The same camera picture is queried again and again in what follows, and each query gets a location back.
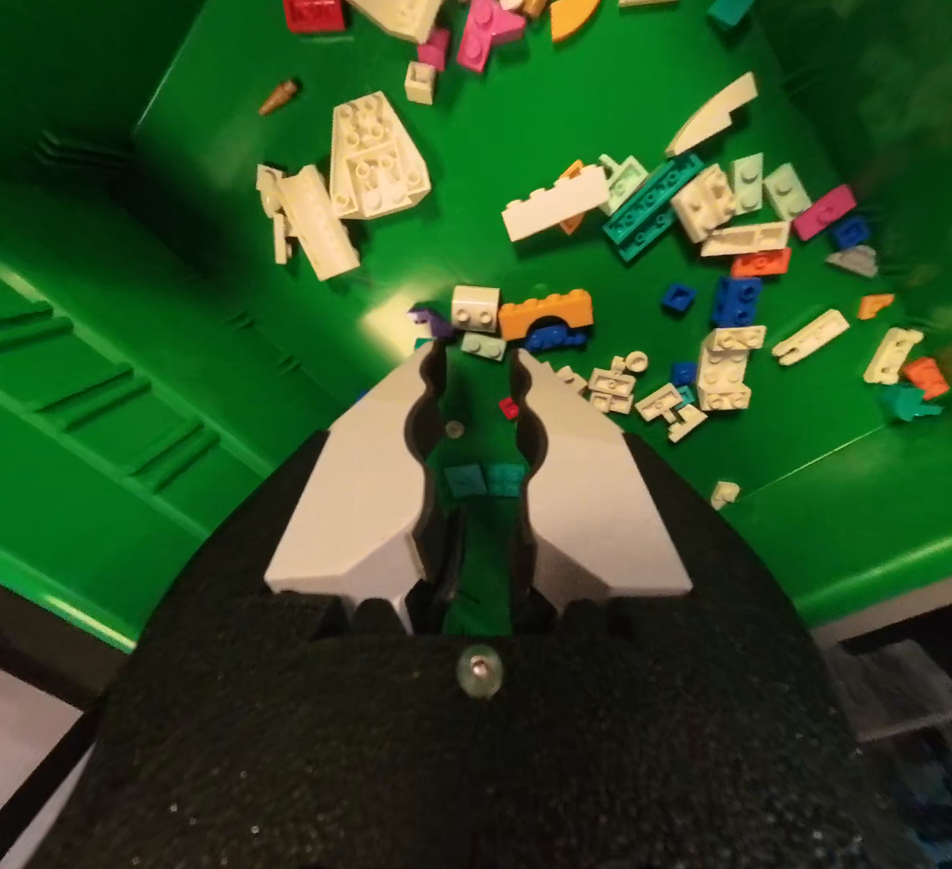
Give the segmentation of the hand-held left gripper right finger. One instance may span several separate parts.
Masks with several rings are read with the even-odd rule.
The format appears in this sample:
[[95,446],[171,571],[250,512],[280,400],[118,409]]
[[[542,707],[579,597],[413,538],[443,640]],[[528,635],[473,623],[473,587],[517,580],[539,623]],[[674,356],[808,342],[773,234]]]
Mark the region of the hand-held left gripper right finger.
[[517,350],[522,480],[510,550],[510,601],[527,618],[541,599],[560,615],[576,601],[683,597],[693,582],[628,439],[545,363]]

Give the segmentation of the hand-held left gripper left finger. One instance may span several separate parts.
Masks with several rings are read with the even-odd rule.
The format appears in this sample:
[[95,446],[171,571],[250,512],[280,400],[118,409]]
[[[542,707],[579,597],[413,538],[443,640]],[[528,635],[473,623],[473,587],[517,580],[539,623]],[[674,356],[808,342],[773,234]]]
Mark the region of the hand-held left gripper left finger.
[[444,525],[426,459],[444,434],[446,346],[424,344],[327,431],[265,571],[273,593],[324,595],[351,611],[385,601],[414,632],[408,596],[434,586]]

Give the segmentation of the green plastic bin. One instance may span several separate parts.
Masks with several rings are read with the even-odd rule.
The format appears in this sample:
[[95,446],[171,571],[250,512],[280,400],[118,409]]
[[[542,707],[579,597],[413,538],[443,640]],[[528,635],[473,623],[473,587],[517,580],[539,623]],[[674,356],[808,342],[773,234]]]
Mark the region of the green plastic bin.
[[705,161],[761,153],[809,196],[849,184],[882,271],[796,244],[768,344],[867,291],[896,304],[680,445],[622,418],[708,498],[808,625],[950,577],[950,398],[890,422],[863,382],[893,325],[950,361],[950,0],[603,0],[450,62],[407,99],[413,46],[351,10],[327,38],[281,0],[2,0],[2,587],[129,652],[200,542],[412,351],[412,304],[589,291],[580,372],[693,360],[723,263],[671,226],[632,264],[588,214],[512,244],[506,203],[577,160],[649,170],[747,71],[758,97]]

